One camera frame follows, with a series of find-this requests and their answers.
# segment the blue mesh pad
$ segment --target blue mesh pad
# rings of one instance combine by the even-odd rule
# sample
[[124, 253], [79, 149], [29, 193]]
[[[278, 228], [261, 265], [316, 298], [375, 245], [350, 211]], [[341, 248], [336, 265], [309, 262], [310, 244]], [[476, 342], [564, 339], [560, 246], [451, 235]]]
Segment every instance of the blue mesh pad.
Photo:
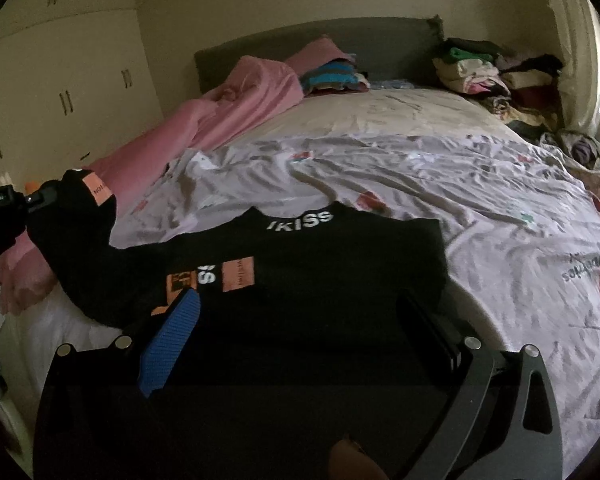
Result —
[[200, 297], [190, 288], [140, 356], [138, 387], [145, 397], [162, 388], [200, 318]]

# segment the pink blanket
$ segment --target pink blanket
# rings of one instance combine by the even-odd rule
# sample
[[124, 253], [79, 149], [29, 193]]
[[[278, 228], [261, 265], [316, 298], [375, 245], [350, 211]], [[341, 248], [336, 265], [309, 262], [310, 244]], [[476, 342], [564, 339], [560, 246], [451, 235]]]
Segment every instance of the pink blanket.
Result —
[[[186, 148], [217, 148], [301, 100], [298, 77], [288, 65], [244, 56], [219, 87], [186, 101], [162, 124], [89, 169], [116, 195], [120, 216]], [[20, 313], [42, 300], [56, 281], [29, 236], [20, 235], [0, 256], [0, 311]]]

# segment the plastic bag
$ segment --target plastic bag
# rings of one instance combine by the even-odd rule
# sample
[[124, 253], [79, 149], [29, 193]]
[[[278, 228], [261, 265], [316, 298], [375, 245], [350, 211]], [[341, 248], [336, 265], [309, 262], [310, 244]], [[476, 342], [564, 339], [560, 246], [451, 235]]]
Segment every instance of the plastic bag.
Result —
[[371, 90], [401, 90], [416, 87], [406, 79], [387, 79], [384, 81], [370, 81], [369, 88]]
[[[595, 155], [595, 162], [589, 168], [586, 168], [571, 156], [574, 145], [584, 140]], [[585, 189], [592, 192], [600, 199], [600, 143], [592, 137], [570, 132], [569, 130], [560, 130], [557, 133], [545, 133], [540, 138], [539, 146], [555, 153], [556, 150], [562, 152], [564, 167], [570, 175], [580, 180]]]

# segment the bag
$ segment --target bag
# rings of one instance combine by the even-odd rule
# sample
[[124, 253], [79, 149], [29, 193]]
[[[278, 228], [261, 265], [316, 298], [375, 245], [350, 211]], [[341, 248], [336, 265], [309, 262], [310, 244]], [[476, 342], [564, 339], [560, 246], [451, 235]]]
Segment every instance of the bag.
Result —
[[[581, 141], [588, 145], [592, 156], [595, 157], [595, 161], [588, 164], [590, 169], [574, 160], [572, 156], [574, 146]], [[559, 150], [566, 155], [563, 157], [565, 169], [570, 175], [580, 180], [586, 190], [600, 199], [600, 143], [596, 139], [577, 132], [560, 130], [554, 134], [542, 134], [539, 146], [549, 152], [555, 153], [556, 150]]]

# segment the mattress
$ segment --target mattress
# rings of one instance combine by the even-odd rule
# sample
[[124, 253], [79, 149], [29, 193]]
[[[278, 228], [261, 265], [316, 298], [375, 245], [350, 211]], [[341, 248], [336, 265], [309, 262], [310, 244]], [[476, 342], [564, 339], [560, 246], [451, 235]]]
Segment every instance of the mattress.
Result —
[[[294, 218], [334, 200], [437, 218], [449, 293], [492, 348], [537, 345], [560, 413], [566, 476], [600, 434], [600, 213], [559, 156], [482, 108], [424, 89], [305, 99], [214, 152], [187, 150], [114, 227], [123, 248], [227, 222]], [[0, 331], [11, 395], [32, 420], [56, 347], [109, 344], [58, 285]]]

